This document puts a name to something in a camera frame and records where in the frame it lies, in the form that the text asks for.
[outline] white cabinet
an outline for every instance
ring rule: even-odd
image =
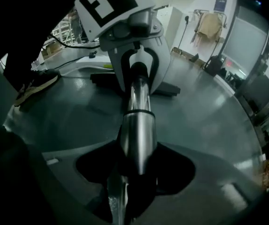
[[[164,36],[171,50],[183,13],[175,7],[165,7],[157,11],[157,18],[162,23]]]

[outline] hanging clothes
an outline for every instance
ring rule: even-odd
[[[222,21],[217,13],[207,13],[202,16],[198,27],[198,36],[206,37],[211,41],[218,41],[222,32]]]
[[[222,32],[222,21],[217,13],[203,13],[195,28],[195,34],[191,43],[199,37],[199,43],[202,39],[207,42],[218,41]]]

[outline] person's leg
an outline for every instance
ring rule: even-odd
[[[49,13],[46,0],[0,0],[0,54],[8,53],[4,76],[17,91],[38,78],[33,77],[31,63],[74,1],[58,2]]]
[[[73,33],[74,33],[74,37],[75,37],[75,41],[78,43],[78,44],[81,44],[82,41],[81,41],[81,27],[80,27],[80,24],[79,24],[79,17],[77,16],[75,19],[73,19],[71,21],[71,27],[72,27],[72,30],[73,30]]]

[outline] metal stand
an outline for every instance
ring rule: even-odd
[[[120,88],[116,75],[114,73],[96,73],[91,74],[91,81],[99,87],[110,88],[116,91],[119,95],[123,94]],[[169,84],[167,82],[162,82],[154,94],[164,95],[164,96],[177,96],[180,93],[180,88]]]

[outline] chrome cylinder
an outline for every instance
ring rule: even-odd
[[[149,86],[143,78],[138,78],[131,84],[128,111],[135,109],[151,111]]]
[[[131,97],[128,112],[123,118],[120,143],[126,157],[135,165],[138,175],[145,174],[157,140],[149,87],[143,78],[138,78],[131,85]]]

